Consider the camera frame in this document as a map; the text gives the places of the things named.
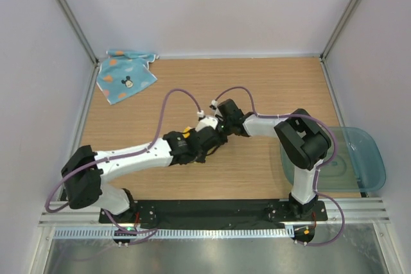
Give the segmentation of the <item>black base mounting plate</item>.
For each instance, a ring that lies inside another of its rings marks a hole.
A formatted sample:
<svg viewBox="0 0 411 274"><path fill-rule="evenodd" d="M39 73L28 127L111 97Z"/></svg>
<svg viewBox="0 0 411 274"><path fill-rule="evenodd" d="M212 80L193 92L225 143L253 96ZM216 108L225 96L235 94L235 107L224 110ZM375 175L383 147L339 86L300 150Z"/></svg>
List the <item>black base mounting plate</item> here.
<svg viewBox="0 0 411 274"><path fill-rule="evenodd" d="M187 223L228 218L256 218L265 221L327 221L323 201L317 201L305 214L298 214L287 199L251 200L138 200L125 212L113 214L117 223Z"/></svg>

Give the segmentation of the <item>teal transparent plastic tub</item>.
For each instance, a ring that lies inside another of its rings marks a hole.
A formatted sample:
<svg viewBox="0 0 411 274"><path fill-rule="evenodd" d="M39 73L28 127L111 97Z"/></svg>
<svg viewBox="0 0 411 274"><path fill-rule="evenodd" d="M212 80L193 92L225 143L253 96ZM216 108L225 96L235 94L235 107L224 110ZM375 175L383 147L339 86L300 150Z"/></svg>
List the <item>teal transparent plastic tub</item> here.
<svg viewBox="0 0 411 274"><path fill-rule="evenodd" d="M385 166L374 139L355 127L331 127L338 143L334 159L320 169L317 190L371 193L386 181Z"/></svg>

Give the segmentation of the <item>blue cartoon mouse towel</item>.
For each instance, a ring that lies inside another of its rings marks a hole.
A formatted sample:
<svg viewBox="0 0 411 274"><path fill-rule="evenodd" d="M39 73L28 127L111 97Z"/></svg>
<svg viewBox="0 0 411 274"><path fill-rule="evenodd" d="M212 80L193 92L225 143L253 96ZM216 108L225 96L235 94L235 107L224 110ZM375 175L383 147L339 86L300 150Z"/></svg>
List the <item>blue cartoon mouse towel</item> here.
<svg viewBox="0 0 411 274"><path fill-rule="evenodd" d="M109 104L114 105L151 86L157 81L150 64L158 59L155 53L110 49L100 64L96 84Z"/></svg>

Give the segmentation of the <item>yellow green crocodile towel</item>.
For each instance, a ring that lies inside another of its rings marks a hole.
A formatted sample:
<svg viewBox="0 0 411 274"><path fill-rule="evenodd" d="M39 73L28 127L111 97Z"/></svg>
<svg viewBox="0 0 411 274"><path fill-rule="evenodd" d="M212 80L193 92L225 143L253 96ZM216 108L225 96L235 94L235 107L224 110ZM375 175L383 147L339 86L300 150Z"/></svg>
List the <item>yellow green crocodile towel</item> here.
<svg viewBox="0 0 411 274"><path fill-rule="evenodd" d="M189 135L190 135L190 131L192 130L192 128L191 127L186 127L184 130L183 130L183 132L182 132L182 134L183 134L183 137L184 138L187 138L187 137L189 137Z"/></svg>

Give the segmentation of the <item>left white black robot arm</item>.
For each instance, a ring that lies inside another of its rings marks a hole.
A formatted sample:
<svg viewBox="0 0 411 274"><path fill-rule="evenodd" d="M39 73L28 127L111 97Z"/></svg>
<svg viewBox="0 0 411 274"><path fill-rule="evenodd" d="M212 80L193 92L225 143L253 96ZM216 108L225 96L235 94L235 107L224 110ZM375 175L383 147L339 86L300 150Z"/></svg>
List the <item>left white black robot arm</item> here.
<svg viewBox="0 0 411 274"><path fill-rule="evenodd" d="M135 218L131 192L109 184L121 176L155 167L204 163L210 151L227 142L219 128L169 132L148 144L115 151L93 151L80 147L62 170L70 209L95 206L109 211L123 223Z"/></svg>

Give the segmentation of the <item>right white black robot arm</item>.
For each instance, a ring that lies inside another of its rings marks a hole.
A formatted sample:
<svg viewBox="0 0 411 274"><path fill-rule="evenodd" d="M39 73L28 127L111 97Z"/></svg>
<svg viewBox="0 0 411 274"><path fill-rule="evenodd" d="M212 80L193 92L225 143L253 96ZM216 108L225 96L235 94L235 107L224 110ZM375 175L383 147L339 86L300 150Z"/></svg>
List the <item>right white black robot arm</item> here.
<svg viewBox="0 0 411 274"><path fill-rule="evenodd" d="M260 115L244 114L238 108L224 111L220 107L215 115L224 122L229 135L278 138L294 165L293 187L288 197L290 214L298 220L306 219L318 200L315 184L319 167L331 147L331 139L319 124L301 108L292 114Z"/></svg>

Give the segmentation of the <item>aluminium frame rail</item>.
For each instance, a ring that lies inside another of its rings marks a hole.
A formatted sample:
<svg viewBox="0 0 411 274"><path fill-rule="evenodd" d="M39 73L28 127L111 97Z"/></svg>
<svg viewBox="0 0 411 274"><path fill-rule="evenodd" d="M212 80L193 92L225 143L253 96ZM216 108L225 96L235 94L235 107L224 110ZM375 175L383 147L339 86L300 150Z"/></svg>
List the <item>aluminium frame rail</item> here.
<svg viewBox="0 0 411 274"><path fill-rule="evenodd" d="M379 198L320 199L309 214L294 214L286 200L139 200L116 223L143 228L234 230L281 225L386 223L389 215Z"/></svg>

